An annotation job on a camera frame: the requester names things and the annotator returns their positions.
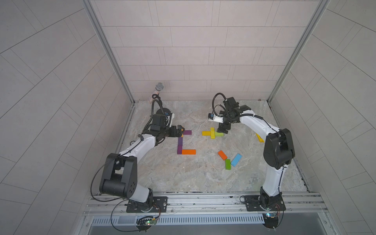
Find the purple block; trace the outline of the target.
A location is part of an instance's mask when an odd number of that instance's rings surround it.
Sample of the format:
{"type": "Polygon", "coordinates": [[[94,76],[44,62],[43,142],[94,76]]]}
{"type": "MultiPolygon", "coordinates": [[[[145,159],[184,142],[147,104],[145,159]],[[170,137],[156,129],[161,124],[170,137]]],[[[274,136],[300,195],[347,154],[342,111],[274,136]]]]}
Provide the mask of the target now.
{"type": "Polygon", "coordinates": [[[178,138],[178,146],[182,146],[182,145],[183,145],[183,138],[179,137],[178,138]]]}
{"type": "Polygon", "coordinates": [[[182,145],[178,145],[177,154],[181,155],[182,154],[182,150],[183,150],[183,146],[182,145]]]}
{"type": "Polygon", "coordinates": [[[191,134],[192,134],[192,131],[191,131],[191,130],[185,130],[183,134],[184,134],[184,135],[191,135],[191,134]]]}

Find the orange long block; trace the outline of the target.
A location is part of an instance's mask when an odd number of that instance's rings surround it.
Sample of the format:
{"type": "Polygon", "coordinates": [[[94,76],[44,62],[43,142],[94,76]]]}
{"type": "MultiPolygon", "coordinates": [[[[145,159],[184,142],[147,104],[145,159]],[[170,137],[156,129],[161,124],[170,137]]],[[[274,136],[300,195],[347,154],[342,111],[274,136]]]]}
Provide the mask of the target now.
{"type": "Polygon", "coordinates": [[[183,149],[182,155],[195,155],[196,150],[195,149],[183,149]]]}

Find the yellow long block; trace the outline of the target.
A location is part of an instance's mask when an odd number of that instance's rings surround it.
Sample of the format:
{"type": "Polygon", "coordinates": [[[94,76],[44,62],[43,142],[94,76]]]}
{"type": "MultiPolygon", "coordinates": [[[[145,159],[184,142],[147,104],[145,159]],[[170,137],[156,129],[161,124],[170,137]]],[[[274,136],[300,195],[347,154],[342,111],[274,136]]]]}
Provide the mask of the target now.
{"type": "Polygon", "coordinates": [[[210,136],[211,136],[211,139],[215,139],[215,129],[214,129],[214,127],[210,128],[210,136]]]}

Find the lime green block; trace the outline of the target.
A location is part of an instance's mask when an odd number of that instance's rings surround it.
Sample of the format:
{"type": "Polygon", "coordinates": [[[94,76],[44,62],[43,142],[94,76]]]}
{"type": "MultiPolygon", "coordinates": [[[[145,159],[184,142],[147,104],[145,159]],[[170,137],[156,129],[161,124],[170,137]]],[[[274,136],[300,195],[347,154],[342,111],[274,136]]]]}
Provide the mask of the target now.
{"type": "Polygon", "coordinates": [[[215,132],[214,133],[216,137],[223,137],[224,133],[215,132]]]}

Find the red-orange block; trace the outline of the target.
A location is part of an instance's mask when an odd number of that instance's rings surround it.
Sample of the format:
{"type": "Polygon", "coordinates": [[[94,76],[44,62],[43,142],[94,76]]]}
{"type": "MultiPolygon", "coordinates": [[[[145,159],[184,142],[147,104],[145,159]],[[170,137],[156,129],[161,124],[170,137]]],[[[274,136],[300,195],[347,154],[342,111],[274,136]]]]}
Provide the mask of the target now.
{"type": "Polygon", "coordinates": [[[228,159],[227,155],[221,150],[218,152],[218,155],[221,157],[222,160],[228,159]]]}

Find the light blue block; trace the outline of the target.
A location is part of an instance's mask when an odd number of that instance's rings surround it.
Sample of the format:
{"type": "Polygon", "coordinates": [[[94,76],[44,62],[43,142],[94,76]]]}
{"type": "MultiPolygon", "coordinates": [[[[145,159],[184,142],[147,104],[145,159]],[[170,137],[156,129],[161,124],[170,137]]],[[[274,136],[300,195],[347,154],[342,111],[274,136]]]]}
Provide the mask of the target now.
{"type": "Polygon", "coordinates": [[[239,161],[240,161],[241,158],[242,158],[242,155],[237,154],[237,155],[233,158],[233,160],[231,161],[231,165],[232,165],[232,166],[236,166],[236,165],[239,163],[239,161]]]}

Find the yellow short block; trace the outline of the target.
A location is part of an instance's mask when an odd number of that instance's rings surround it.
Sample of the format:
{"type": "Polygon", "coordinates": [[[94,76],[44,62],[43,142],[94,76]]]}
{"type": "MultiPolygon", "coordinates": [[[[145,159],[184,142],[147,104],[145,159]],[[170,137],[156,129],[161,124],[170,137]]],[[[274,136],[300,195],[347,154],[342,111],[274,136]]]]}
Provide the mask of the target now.
{"type": "Polygon", "coordinates": [[[211,132],[210,131],[202,131],[202,136],[210,136],[211,132]]]}

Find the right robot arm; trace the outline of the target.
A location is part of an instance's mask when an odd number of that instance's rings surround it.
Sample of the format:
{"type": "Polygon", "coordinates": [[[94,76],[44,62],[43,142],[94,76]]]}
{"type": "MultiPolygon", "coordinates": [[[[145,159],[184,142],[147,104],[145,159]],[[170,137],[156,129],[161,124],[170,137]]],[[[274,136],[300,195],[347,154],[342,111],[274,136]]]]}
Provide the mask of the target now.
{"type": "Polygon", "coordinates": [[[212,113],[208,115],[208,120],[218,123],[217,132],[227,134],[232,124],[242,123],[264,141],[263,157],[268,167],[264,184],[260,188],[258,206],[265,211],[281,210],[282,181],[288,165],[295,157],[291,132],[269,124],[247,105],[240,106],[233,97],[226,98],[222,93],[214,95],[211,106],[212,113]]]}

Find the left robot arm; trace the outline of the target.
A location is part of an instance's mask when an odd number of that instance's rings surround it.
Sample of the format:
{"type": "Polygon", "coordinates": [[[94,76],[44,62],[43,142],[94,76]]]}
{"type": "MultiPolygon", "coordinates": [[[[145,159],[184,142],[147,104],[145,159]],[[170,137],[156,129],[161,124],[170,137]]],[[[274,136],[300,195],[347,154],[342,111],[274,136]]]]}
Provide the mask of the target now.
{"type": "Polygon", "coordinates": [[[129,199],[143,211],[153,207],[152,189],[138,183],[138,162],[167,137],[182,137],[185,128],[172,125],[173,118],[169,109],[158,110],[138,140],[126,150],[108,155],[99,185],[100,193],[129,199]]]}

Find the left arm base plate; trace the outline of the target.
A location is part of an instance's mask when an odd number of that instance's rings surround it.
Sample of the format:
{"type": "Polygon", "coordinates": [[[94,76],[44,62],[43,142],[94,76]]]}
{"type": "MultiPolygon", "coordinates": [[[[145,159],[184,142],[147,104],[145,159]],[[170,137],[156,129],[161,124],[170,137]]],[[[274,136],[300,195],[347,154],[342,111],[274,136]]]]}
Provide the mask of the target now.
{"type": "Polygon", "coordinates": [[[145,203],[129,200],[127,204],[127,213],[159,213],[166,212],[168,197],[157,196],[153,200],[147,200],[145,203]]]}

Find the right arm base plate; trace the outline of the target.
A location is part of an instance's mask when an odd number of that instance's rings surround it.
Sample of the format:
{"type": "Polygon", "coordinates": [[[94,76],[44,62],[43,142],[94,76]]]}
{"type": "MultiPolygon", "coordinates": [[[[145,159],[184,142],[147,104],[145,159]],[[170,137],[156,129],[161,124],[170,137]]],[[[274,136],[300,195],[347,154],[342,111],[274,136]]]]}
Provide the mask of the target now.
{"type": "Polygon", "coordinates": [[[285,211],[286,206],[282,195],[273,197],[267,194],[262,195],[246,195],[242,199],[242,203],[246,205],[248,212],[263,212],[263,211],[285,211]]]}

